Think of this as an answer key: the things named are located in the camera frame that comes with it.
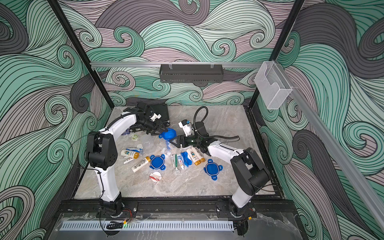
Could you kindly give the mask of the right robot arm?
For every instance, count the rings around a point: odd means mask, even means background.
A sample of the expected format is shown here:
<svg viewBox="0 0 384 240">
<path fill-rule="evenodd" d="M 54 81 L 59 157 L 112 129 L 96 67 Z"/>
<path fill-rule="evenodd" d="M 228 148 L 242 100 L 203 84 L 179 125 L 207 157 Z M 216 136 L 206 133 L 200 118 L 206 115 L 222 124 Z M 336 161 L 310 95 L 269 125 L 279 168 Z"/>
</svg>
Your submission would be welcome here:
<svg viewBox="0 0 384 240">
<path fill-rule="evenodd" d="M 183 120 L 179 122 L 179 127 L 184 134 L 171 140 L 175 147 L 196 147 L 203 154 L 219 158 L 232 166 L 239 185 L 231 198 L 233 212 L 244 209 L 251 198 L 270 181 L 269 170 L 253 148 L 237 149 L 219 141 L 236 140 L 240 137 L 209 136 L 202 121 L 192 124 Z"/>
</svg>

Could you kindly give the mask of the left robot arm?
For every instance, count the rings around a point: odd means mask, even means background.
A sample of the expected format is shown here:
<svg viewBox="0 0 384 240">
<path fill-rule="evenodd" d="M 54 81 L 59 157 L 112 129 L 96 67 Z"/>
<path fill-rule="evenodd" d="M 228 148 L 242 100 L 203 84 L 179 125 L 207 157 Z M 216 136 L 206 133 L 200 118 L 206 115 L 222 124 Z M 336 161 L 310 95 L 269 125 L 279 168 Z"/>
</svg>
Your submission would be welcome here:
<svg viewBox="0 0 384 240">
<path fill-rule="evenodd" d="M 99 203 L 109 215 L 119 216 L 124 209 L 115 176 L 115 163 L 118 159 L 116 141 L 130 129 L 158 136 L 168 131 L 169 119 L 166 104 L 148 105 L 138 102 L 135 107 L 125 108 L 119 117 L 103 129 L 87 135 L 85 157 L 98 175 L 101 190 Z"/>
</svg>

